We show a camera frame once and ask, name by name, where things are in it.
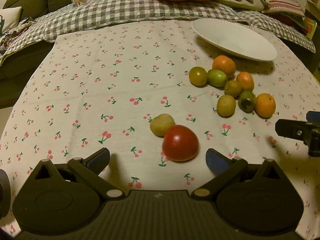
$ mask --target white pillow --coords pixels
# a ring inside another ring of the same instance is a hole
[[[21,6],[15,8],[0,9],[0,15],[2,16],[2,21],[0,16],[0,26],[4,21],[2,33],[4,33],[8,29],[13,29],[18,26],[21,9]]]

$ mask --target green fruit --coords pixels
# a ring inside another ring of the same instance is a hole
[[[195,86],[202,86],[207,82],[208,74],[202,67],[193,67],[189,71],[190,82]]]
[[[227,75],[219,69],[208,71],[208,84],[214,87],[224,87],[228,81]]]
[[[164,136],[165,132],[174,126],[174,120],[169,114],[160,114],[150,122],[150,130],[156,136]]]
[[[251,112],[256,106],[256,97],[249,91],[244,90],[239,95],[239,107],[245,112]]]
[[[232,96],[224,95],[219,98],[217,103],[217,111],[219,115],[223,117],[233,115],[235,109],[236,101]]]
[[[241,91],[242,91],[241,84],[235,80],[228,81],[226,86],[224,87],[225,95],[230,95],[234,98],[239,96]]]

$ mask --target tangerine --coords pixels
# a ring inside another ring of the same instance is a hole
[[[237,81],[242,86],[242,90],[252,91],[254,89],[253,78],[250,73],[243,71],[237,75]]]
[[[214,59],[212,69],[219,69],[223,71],[228,78],[231,78],[236,72],[236,63],[231,58],[220,55]]]
[[[267,93],[263,93],[258,95],[256,99],[257,102],[255,110],[257,114],[263,118],[271,117],[276,110],[276,102],[274,98]]]

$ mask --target tomato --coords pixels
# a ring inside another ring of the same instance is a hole
[[[198,153],[199,141],[188,127],[174,125],[164,135],[162,150],[172,161],[182,162],[192,159]]]
[[[208,74],[202,67],[193,67],[189,71],[189,79],[195,86],[202,86],[208,80]]]

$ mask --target red tomato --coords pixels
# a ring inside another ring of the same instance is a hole
[[[196,156],[198,149],[198,138],[188,127],[174,125],[164,135],[162,150],[170,160],[177,162],[190,160]]]

